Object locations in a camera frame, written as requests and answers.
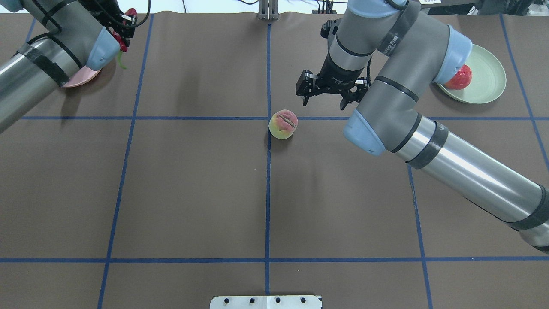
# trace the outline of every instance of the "peach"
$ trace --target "peach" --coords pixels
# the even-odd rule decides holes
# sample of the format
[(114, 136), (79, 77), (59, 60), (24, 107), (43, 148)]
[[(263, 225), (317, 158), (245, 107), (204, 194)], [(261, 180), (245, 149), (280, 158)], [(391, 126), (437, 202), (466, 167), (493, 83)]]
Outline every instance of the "peach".
[(269, 121), (269, 131), (279, 140), (289, 138), (298, 127), (297, 116), (287, 109), (283, 109), (273, 115)]

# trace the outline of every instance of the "metal stand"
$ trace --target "metal stand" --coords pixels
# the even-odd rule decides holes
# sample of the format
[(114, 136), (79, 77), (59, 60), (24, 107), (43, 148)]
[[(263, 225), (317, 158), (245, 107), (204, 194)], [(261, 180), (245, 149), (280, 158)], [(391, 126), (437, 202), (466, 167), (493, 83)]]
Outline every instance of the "metal stand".
[(259, 14), (257, 18), (262, 20), (277, 20), (278, 0), (259, 0)]

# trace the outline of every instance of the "brown table surface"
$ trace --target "brown table surface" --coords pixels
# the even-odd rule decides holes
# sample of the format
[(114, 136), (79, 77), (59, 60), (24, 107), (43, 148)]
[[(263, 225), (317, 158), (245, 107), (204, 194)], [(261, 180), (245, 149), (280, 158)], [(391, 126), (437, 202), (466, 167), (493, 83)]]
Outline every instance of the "brown table surface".
[[(469, 105), (432, 85), (417, 110), (549, 185), (549, 18), (436, 18), (492, 52), (507, 87)], [(322, 295), (324, 308), (546, 307), (547, 255), (391, 153), (349, 143), (354, 106), (301, 106), (295, 82), (322, 65), (325, 21), (154, 14), (126, 70), (54, 91), (1, 134), (0, 307), (208, 308), (266, 293)], [(26, 14), (0, 25), (0, 62), (44, 32)], [(300, 117), (288, 140), (267, 132), (280, 109)]]

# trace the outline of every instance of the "cable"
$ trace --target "cable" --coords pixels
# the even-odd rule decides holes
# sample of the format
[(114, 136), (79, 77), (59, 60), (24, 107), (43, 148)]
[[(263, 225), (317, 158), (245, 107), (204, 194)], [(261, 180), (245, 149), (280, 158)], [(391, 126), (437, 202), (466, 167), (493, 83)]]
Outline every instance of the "cable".
[(393, 2), (393, 0), (385, 0), (385, 2), (387, 2), (388, 5), (392, 6), (394, 9), (397, 9), (397, 10), (404, 10), (406, 8), (406, 6), (408, 5), (408, 1), (406, 1), (406, 5), (399, 5), (399, 4), (396, 4)]
[(366, 80), (368, 81), (368, 87), (372, 86), (372, 80), (370, 79), (370, 64), (372, 64), (372, 57), (368, 60), (368, 66), (366, 68)]
[(60, 33), (61, 31), (63, 31), (63, 28), (61, 28), (61, 26), (53, 19), (53, 16), (51, 16), (48, 11), (46, 11), (46, 9), (44, 9), (44, 7), (38, 3), (38, 0), (32, 0), (32, 2), (36, 5), (36, 7), (40, 10), (40, 12), (42, 12), (42, 14), (44, 14), (45, 17), (48, 18), (48, 20), (51, 20), (52, 21), (52, 24), (57, 28), (57, 32), (56, 33)]
[(322, 10), (320, 9), (320, 4), (318, 5), (318, 13), (319, 14), (333, 14), (334, 13), (334, 3), (343, 3), (347, 4), (347, 2), (343, 1), (330, 1), (330, 0), (322, 0)]
[(242, 3), (245, 3), (247, 5), (252, 5), (252, 4), (256, 4), (257, 2), (259, 2), (259, 0), (257, 0), (256, 2), (252, 2), (252, 3), (249, 3), (249, 2), (246, 2), (246, 1), (243, 1), (243, 0), (235, 0), (235, 1), (242, 2)]
[(51, 35), (51, 33), (39, 34), (39, 35), (33, 37), (32, 39), (30, 39), (30, 40), (27, 42), (27, 44), (32, 45), (34, 42), (40, 40), (41, 38), (49, 37), (50, 35)]
[(141, 25), (143, 25), (143, 23), (145, 23), (145, 21), (147, 21), (147, 19), (149, 18), (149, 14), (150, 14), (150, 0), (149, 0), (149, 8), (147, 9), (147, 14), (145, 16), (145, 18), (137, 25), (134, 25), (134, 26), (127, 26), (127, 25), (124, 25), (123, 23), (119, 23), (116, 19), (114, 19), (110, 14), (109, 12), (107, 12), (102, 6), (101, 4), (99, 4), (99, 2), (97, 2), (97, 0), (93, 0), (97, 6), (99, 6), (99, 8), (103, 11), (103, 13), (105, 13), (105, 15), (107, 15), (109, 17), (109, 19), (115, 23), (116, 25), (122, 27), (122, 28), (126, 28), (126, 29), (131, 29), (131, 28), (137, 28)]

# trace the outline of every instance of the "grid line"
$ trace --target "grid line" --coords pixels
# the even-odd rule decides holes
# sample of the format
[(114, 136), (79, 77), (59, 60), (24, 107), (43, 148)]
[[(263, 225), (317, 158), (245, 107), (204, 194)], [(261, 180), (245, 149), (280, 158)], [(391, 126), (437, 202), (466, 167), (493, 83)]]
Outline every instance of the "grid line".
[[(405, 263), (405, 262), (485, 262), (547, 261), (549, 256), (441, 256), (441, 257), (270, 257), (269, 263)], [(4, 257), (0, 263), (105, 263), (106, 258)], [(237, 258), (111, 258), (109, 263), (265, 263), (263, 257)]]
[(410, 181), (410, 187), (412, 189), (413, 208), (416, 214), (416, 229), (417, 239), (419, 242), (419, 253), (421, 254), (421, 265), (423, 267), (423, 280), (425, 281), (425, 293), (427, 295), (427, 304), (429, 309), (433, 309), (433, 299), (431, 298), (431, 285), (429, 284), (429, 273), (427, 271), (427, 260), (425, 259), (425, 248), (423, 246), (423, 234), (421, 232), (421, 221), (419, 220), (419, 209), (417, 207), (416, 187), (413, 183), (412, 168), (409, 164), (406, 165), (408, 169), (408, 179)]
[(105, 294), (105, 287), (107, 285), (107, 276), (109, 274), (110, 258), (113, 252), (114, 235), (116, 232), (116, 223), (118, 221), (118, 214), (120, 210), (120, 202), (122, 200), (122, 189), (124, 188), (124, 180), (126, 177), (126, 171), (128, 166), (128, 157), (130, 155), (130, 148), (132, 145), (133, 130), (135, 128), (137, 108), (139, 107), (139, 97), (141, 94), (141, 86), (143, 84), (143, 75), (145, 73), (145, 66), (147, 65), (147, 54), (149, 51), (150, 33), (152, 32), (154, 21), (154, 14), (150, 15), (149, 32), (147, 33), (147, 42), (145, 43), (145, 50), (143, 52), (143, 62), (141, 64), (141, 72), (139, 74), (139, 84), (137, 85), (137, 93), (135, 103), (133, 105), (132, 123), (130, 125), (130, 132), (128, 133), (128, 143), (126, 145), (126, 153), (124, 154), (124, 164), (122, 166), (122, 173), (120, 175), (120, 185), (118, 188), (118, 195), (116, 198), (116, 206), (114, 209), (113, 224), (110, 231), (109, 245), (107, 248), (107, 260), (105, 261), (105, 268), (103, 270), (103, 279), (101, 281), (101, 289), (99, 291), (99, 300), (97, 302), (97, 308), (101, 309), (103, 305), (103, 296)]
[[(548, 121), (549, 117), (427, 117), (431, 120)], [(24, 120), (132, 120), (133, 116), (23, 116)], [(269, 120), (262, 116), (135, 116), (136, 120)], [(349, 117), (302, 116), (299, 120), (349, 120)]]
[(524, 89), (522, 79), (520, 78), (520, 73), (518, 71), (517, 64), (514, 60), (513, 51), (511, 50), (511, 43), (509, 42), (509, 37), (507, 36), (507, 28), (505, 27), (505, 21), (503, 20), (503, 15), (502, 14), (500, 14), (500, 23), (501, 23), (501, 29), (503, 30), (503, 36), (505, 37), (505, 43), (507, 45), (507, 50), (509, 51), (509, 56), (511, 58), (511, 64), (513, 64), (513, 69), (515, 71), (515, 75), (517, 76), (518, 85), (520, 87), (520, 91), (522, 92), (522, 96), (524, 98), (524, 103), (526, 104), (528, 114), (530, 115), (530, 120), (532, 121), (532, 126), (534, 127), (534, 132), (536, 134), (537, 143), (539, 144), (540, 149), (541, 149), (541, 154), (544, 157), (545, 167), (547, 168), (547, 170), (549, 170), (549, 160), (547, 159), (547, 153), (545, 152), (544, 143), (541, 140), (540, 132), (537, 129), (536, 120), (534, 119), (534, 114), (532, 112), (532, 107), (530, 106), (530, 102), (528, 101), (528, 96), (526, 95), (526, 91)]
[[(271, 118), (271, 24), (267, 25), (267, 119)], [(271, 293), (271, 133), (267, 132), (267, 193), (265, 207), (265, 295)]]

